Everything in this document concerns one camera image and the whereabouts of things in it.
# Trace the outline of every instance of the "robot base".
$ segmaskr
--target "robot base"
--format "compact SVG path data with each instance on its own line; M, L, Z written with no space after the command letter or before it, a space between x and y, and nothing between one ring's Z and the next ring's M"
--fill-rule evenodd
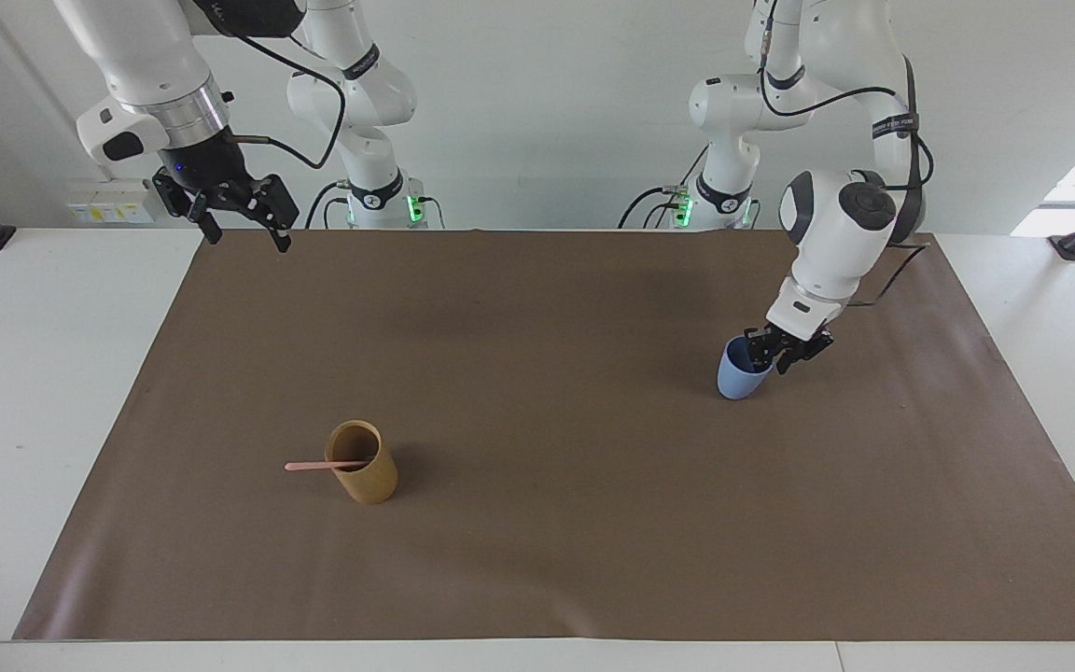
M1075 255L1066 251L1062 244L1066 238L1066 235L1049 235L1048 242L1052 244L1054 251L1057 251L1057 255L1061 256L1061 259L1066 260L1066 262L1075 262Z
M687 196L684 200L675 200L675 209L670 213L674 217L670 226L673 230L747 230L758 224L760 201L746 200L732 214L721 216L707 202L700 204L700 201Z
M429 229L429 213L419 199L426 195L421 180L408 178L408 192L384 210L368 210L359 204L346 209L346 225L352 229Z

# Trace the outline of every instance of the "green indicator light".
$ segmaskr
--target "green indicator light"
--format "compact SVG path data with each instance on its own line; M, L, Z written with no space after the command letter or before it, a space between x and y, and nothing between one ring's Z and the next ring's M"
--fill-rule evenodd
M696 201L691 200L690 196L686 196L683 199L683 204L678 205L678 216L675 217L675 224L683 229L687 229L690 226L690 213L691 210L696 209Z
M414 223L421 221L421 218L426 216L426 210L413 196L408 196L408 216L413 218Z
M758 199L750 200L749 203L746 204L746 213L741 217L741 229L751 229L756 224L758 224L759 215L760 201Z

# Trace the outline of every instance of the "brown cup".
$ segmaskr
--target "brown cup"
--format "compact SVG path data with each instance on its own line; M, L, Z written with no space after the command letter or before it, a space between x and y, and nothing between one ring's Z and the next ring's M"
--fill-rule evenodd
M326 462L371 459L367 467L332 469L338 482L359 503L376 505L397 490L397 463L369 421L350 420L334 428L326 443Z

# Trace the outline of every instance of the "black cable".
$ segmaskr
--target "black cable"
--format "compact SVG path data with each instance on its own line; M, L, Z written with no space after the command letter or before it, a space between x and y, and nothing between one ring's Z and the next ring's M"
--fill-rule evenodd
M648 190L644 191L643 195L636 197L636 199L634 199L633 202L630 203L630 205L628 205L628 209L625 210L625 214L619 218L619 225L616 225L616 229L624 229L625 223L628 221L628 216L630 216L633 213L633 210L636 210L636 208L641 205L641 201L644 201L648 199L649 196L654 195L661 195L661 187L649 188Z
M707 154L707 148L708 147L710 147L710 145L704 145L704 148L700 149L699 156L696 157L696 162L692 162L692 165L690 166L690 168L687 169L687 173L684 174L683 178L678 181L678 187L686 186L687 178L690 177L690 174L692 172L696 172L697 167L699 167L699 162L704 160L704 154ZM675 204L675 197L673 195L671 195L669 197L669 199L666 199L666 205L673 205L673 204ZM666 216L666 212L669 212L669 209L665 209L665 210L661 211L661 215L658 216L658 224L654 225L654 229L661 229L661 220L662 220L662 217Z
M931 182L931 178L935 177L935 157L931 156L931 148L923 141L923 138L918 133L918 131L912 131L915 135L915 144L918 148L923 151L927 156L927 177L918 181L917 184L891 184L891 186L883 187L887 191L912 191L915 188L927 187L927 183Z
M442 230L447 229L447 217L442 213L442 203L439 202L433 196L422 196L417 200L418 203L433 203L435 208L439 209L439 224L442 225Z
M329 195L329 191L331 191L332 188L342 188L341 184L342 182L331 182L330 184L328 184L328 186L321 187L320 191L317 191L317 196L315 197L315 202L313 202L313 204L310 205L310 214L307 214L306 216L306 230L310 230L310 225L313 221L313 216L315 215L315 212L317 212L317 205L321 204L321 200L326 195Z
M292 154L299 161L303 162L303 165L306 165L307 167L312 167L314 170L321 169L321 167L326 166L326 161L329 161L329 156L331 156L334 152L334 145L338 142L338 133L343 130L343 123L346 119L346 92L344 92L342 86L338 85L338 82L330 80L328 76L315 71L314 69L306 68L306 66L296 62L293 59L289 59L289 57L282 56L276 52L269 49L268 46L263 46L263 44L256 42L255 39L245 38L243 34L236 34L235 38L239 39L240 42L250 46L252 49L256 49L257 52L260 52L260 54L270 57L270 59L277 60L278 62L286 65L288 68L295 68L296 71L312 75L315 80L324 82L324 84L329 85L330 88L334 89L334 92L338 94L338 120L334 123L333 132L329 133L329 143L326 145L326 152L322 154L320 160L317 161L310 160L306 156L304 156L304 154L289 147L289 145L286 145L285 142L268 138L267 135L235 135L233 141L240 142L240 144L248 145L272 145L272 147Z
M301 41L300 41L299 39L295 38L295 35L291 35L291 34L290 34L290 35L289 35L289 41L290 41L290 42L293 42L293 43L295 43L295 44L296 44L297 46L301 47L301 51L302 51L302 52L304 52L304 53L306 53L306 54L310 54L311 56L315 57L315 59L318 59L318 60L326 60L326 59L324 59L324 58L322 58L322 57L321 57L320 55L317 55L317 52L313 51L313 47L309 46L309 45L307 45L306 43L304 43L304 42L301 42Z
M773 39L774 16L775 13L777 12L778 3L779 0L774 0L774 3L771 4L771 9L769 9L769 17L765 18L765 30L762 31L763 38ZM762 101L764 101L765 106L768 106L769 111L774 112L774 114L780 117L797 117L801 115L806 115L816 110L820 110L820 108L827 108L828 105L831 105L834 102L841 102L847 98L852 98L852 96L860 96L862 94L885 94L892 98L899 97L899 92L897 92L897 90L894 89L885 88L885 86L866 86L865 88L856 88L854 90L846 90L844 94L841 94L840 96L829 98L827 99L827 101L816 102L815 105L803 108L803 110L793 110L790 112L784 112L780 110L776 110L774 108L774 104L769 101L769 90L768 86L765 86L765 84L768 84L768 82L765 82L765 76L768 76L768 73L765 73L765 63L768 63L768 60L769 60L769 49L765 49L764 54L762 54L762 62L760 63L760 69L758 71L760 76L760 89L762 89Z
M649 220L651 220L651 218L654 218L654 213L658 212L658 210L661 210L661 213L664 216L666 214L666 210L673 210L673 209L675 209L675 205L673 203L671 203L671 204L654 205L651 209L649 209L649 214L647 214L647 216L645 216L645 224L641 225L641 228L642 229L648 229L648 227L649 227ZM657 229L658 226L661 226L661 217L658 217L658 224L654 226L654 229Z
M915 260L915 257L922 255L923 252L927 251L927 248L931 247L931 245L924 243L922 245L890 245L890 247L894 248L895 251L913 251L913 252L907 257L907 260L904 260L904 262L899 267L899 271L895 271L893 275L890 276L890 280L887 282L887 285L882 288L882 292L878 292L877 298L873 299L873 301L850 302L848 308L869 309L878 305L878 301L882 301L882 298L885 297L887 292L890 292L891 286L894 286L894 282L899 280L899 277L902 275L904 271L907 271L907 267L909 266L909 263L913 262L913 260Z
M779 0L774 0L774 3L771 4L771 9L769 9L769 17L765 18L765 30L762 31L763 42L768 44L768 47L769 44L771 44L771 42L773 41L774 16L775 13L777 12L778 3ZM852 98L854 96L860 96L862 94L885 94L887 96L890 96L891 98L899 98L899 92L897 92L897 90L892 88L885 88L885 86L865 86L864 88L855 88L854 90L846 90L844 94L829 98L827 99L827 101L816 102L815 105L803 108L803 110L793 110L790 112L784 112L777 110L774 106L774 104L771 101L769 101L769 87L768 87L768 82L765 82L765 77L768 77L768 68L765 67L768 60L769 60L769 49L765 49L764 54L762 54L762 60L760 60L760 68L758 71L758 76L760 77L760 89L762 89L762 101L765 103L765 108L768 108L769 111L774 112L774 114L780 117L797 117L801 115L806 115L816 110L821 110L822 108L827 108L832 103L841 102L847 98ZM900 184L900 186L885 187L885 190L887 191L912 191L915 190L915 188L926 187L927 183L930 183L931 178L933 178L935 175L935 157L933 156L933 154L931 154L931 148L929 148L927 142L922 140L918 131L912 131L912 132L915 135L915 144L917 144L918 147L920 147L920 149L922 149L927 156L927 166L929 166L929 169L927 169L927 177L920 180L918 184Z
M347 203L346 197L340 196L338 197L338 199L331 199L329 201L326 201L326 204L322 205L321 225L325 227L326 230L329 230L329 208L331 208L331 205L333 205L334 203Z

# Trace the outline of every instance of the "cylindrical cup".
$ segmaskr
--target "cylindrical cup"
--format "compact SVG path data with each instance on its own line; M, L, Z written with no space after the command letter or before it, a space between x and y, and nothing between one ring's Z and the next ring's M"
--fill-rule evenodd
M752 395L772 369L772 366L765 366L759 371L749 358L749 341L743 335L737 335L729 341L725 346L725 353L720 356L716 387L726 399L740 401Z
M397 490L397 463L379 437L379 430L369 421L345 421L329 434L326 462L349 460L371 460L367 467L331 470L355 501L375 505Z

